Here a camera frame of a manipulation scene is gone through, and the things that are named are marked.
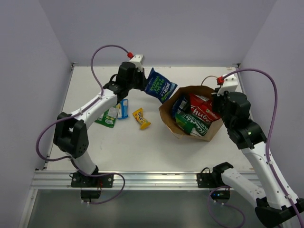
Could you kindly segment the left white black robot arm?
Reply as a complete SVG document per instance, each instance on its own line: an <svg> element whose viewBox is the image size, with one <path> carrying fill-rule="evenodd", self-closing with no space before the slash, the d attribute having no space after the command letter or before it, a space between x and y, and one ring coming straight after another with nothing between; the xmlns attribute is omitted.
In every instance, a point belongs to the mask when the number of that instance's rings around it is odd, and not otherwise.
<svg viewBox="0 0 304 228"><path fill-rule="evenodd" d="M70 114L62 112L57 117L53 143L71 157L71 162L83 173L82 181L87 186L92 187L99 180L98 167L87 151L87 130L105 111L126 98L130 90L143 91L147 85L142 61L136 57L123 62L115 80L110 79L90 102Z"/></svg>

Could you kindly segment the yellow m&m packet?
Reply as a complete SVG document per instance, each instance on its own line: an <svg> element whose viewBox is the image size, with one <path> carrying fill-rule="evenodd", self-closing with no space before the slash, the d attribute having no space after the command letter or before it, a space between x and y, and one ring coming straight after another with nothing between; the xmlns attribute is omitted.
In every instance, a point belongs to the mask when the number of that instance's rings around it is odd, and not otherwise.
<svg viewBox="0 0 304 228"><path fill-rule="evenodd" d="M140 124L141 130L145 130L146 128L148 128L151 125L151 123L147 119L144 118L142 108L139 108L138 110L134 111L133 117Z"/></svg>

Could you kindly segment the dark blue crisps bag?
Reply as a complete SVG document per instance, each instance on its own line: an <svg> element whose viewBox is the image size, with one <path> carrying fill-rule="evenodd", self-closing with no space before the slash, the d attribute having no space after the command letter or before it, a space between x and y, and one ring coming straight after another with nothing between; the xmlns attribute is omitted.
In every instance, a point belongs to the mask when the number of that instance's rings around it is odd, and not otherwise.
<svg viewBox="0 0 304 228"><path fill-rule="evenodd" d="M156 72L154 68L150 70L147 86L144 92L157 98L162 104L165 103L177 88L177 84L171 82L165 76Z"/></svg>

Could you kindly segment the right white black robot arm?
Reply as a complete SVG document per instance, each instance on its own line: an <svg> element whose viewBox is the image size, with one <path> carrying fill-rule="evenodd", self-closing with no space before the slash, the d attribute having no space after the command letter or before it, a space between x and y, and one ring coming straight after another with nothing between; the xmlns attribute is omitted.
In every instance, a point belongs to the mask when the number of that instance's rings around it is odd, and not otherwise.
<svg viewBox="0 0 304 228"><path fill-rule="evenodd" d="M303 212L304 200L283 177L263 130L249 117L251 104L247 96L225 91L212 93L212 99L212 110L220 115L230 139L252 165L261 186L242 176L228 162L213 168L213 184L236 190L254 207L258 219L267 228L279 226Z"/></svg>

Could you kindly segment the blue white snack packet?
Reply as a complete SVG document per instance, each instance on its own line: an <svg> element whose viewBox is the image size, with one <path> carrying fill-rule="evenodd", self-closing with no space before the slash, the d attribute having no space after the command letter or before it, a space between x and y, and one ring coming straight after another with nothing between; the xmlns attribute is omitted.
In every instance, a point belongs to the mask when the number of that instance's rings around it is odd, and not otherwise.
<svg viewBox="0 0 304 228"><path fill-rule="evenodd" d="M117 118L120 120L128 118L128 99L123 99L119 103L119 110L118 110L118 116Z"/></svg>

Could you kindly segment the brown paper bag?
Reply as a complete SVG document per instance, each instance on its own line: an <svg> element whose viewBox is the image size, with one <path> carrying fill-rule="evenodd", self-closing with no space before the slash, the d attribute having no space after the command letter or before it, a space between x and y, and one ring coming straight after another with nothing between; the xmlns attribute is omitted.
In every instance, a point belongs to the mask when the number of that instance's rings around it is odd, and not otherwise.
<svg viewBox="0 0 304 228"><path fill-rule="evenodd" d="M212 138L217 134L217 132L220 130L220 128L223 125L223 121L221 119L214 121L210 128L208 129L207 133L202 136L192 136L186 134L175 122L174 118L171 116L171 109L176 102L176 100L181 96L181 95L186 95L186 94L196 94L196 95L203 95L208 98L211 97L211 93L214 92L214 89L205 86L205 85L190 85L186 87L179 87L177 91L166 101L164 102L160 107L159 107L159 113L162 122L167 126L167 128L171 131L171 133L178 139L181 138L193 138L193 139L198 139L198 140L203 140L210 142Z"/></svg>

